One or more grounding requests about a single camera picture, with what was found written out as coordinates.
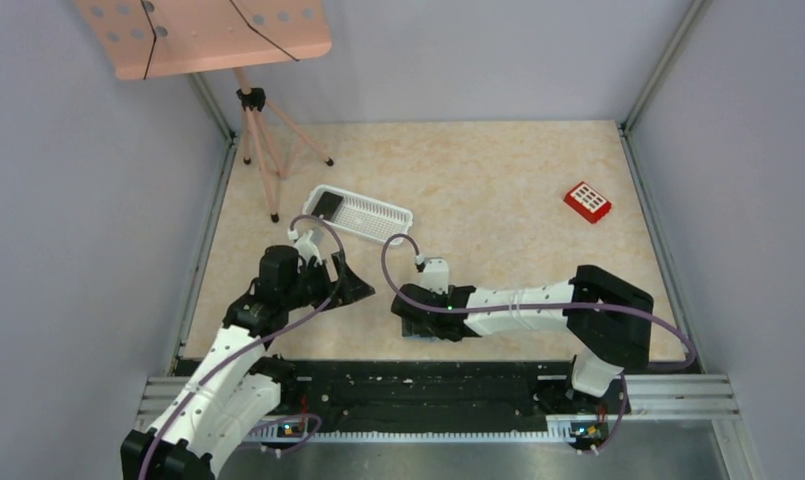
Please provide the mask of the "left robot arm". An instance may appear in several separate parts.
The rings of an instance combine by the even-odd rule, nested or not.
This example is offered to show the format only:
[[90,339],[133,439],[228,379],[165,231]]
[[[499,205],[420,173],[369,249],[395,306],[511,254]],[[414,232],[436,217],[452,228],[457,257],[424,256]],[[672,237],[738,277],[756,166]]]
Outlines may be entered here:
[[311,315],[374,295],[345,254],[314,247],[267,248],[248,290],[227,309],[209,353],[175,399],[145,430],[120,447],[125,479],[214,479],[250,431],[272,411],[286,413],[299,393],[291,363],[268,355],[273,339],[292,329],[292,311]]

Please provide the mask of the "black credit card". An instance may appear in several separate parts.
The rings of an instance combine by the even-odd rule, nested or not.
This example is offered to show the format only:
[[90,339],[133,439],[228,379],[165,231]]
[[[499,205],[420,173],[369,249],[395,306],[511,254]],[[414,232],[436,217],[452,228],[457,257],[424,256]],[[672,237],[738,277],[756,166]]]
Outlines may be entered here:
[[314,217],[332,222],[343,205],[344,198],[337,193],[324,191],[315,202],[310,214]]

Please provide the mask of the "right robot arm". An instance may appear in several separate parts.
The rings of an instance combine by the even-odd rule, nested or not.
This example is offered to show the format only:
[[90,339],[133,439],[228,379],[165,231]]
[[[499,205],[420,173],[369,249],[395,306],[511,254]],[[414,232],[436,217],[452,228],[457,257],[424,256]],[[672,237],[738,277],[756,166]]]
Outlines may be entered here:
[[564,385],[567,404],[590,412],[610,383],[649,363],[650,316],[646,291],[595,265],[555,284],[518,290],[407,283],[391,311],[418,334],[459,342],[509,332],[569,332],[582,344]]

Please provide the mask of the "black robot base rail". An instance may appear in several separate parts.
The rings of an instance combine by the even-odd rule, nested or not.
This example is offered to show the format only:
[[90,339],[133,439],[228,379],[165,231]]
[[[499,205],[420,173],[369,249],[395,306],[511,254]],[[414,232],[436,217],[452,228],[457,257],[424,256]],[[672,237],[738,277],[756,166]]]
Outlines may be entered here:
[[615,419],[622,384],[602,398],[568,387],[568,361],[294,360],[275,416],[313,413],[323,433],[544,432],[557,415]]

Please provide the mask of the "red toy brick block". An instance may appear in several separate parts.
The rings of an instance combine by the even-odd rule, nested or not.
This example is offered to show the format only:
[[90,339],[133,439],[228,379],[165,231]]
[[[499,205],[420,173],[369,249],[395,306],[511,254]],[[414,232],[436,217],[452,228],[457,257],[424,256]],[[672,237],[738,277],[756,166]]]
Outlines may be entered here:
[[596,224],[612,210],[613,204],[585,181],[570,189],[563,201],[590,224]]

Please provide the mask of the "pink music stand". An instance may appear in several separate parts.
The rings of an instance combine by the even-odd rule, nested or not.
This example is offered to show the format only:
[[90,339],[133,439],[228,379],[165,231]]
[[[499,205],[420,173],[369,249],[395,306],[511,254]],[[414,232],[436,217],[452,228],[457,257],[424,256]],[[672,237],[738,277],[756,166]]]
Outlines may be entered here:
[[232,72],[242,125],[239,142],[259,167],[272,222],[279,220],[274,180],[284,179],[283,161],[264,117],[273,112],[328,166],[331,155],[302,131],[247,68],[322,57],[332,34],[320,1],[76,1],[74,7],[101,43],[120,80]]

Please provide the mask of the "white plastic basket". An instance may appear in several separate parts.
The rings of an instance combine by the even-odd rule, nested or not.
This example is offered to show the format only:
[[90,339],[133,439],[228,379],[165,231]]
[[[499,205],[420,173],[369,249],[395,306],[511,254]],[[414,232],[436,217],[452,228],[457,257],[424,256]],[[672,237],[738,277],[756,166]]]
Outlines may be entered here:
[[407,234],[413,226],[414,215],[408,209],[325,184],[316,186],[309,193],[301,213],[311,215],[315,202],[324,191],[344,198],[334,220],[326,221],[340,232],[383,244],[393,235]]

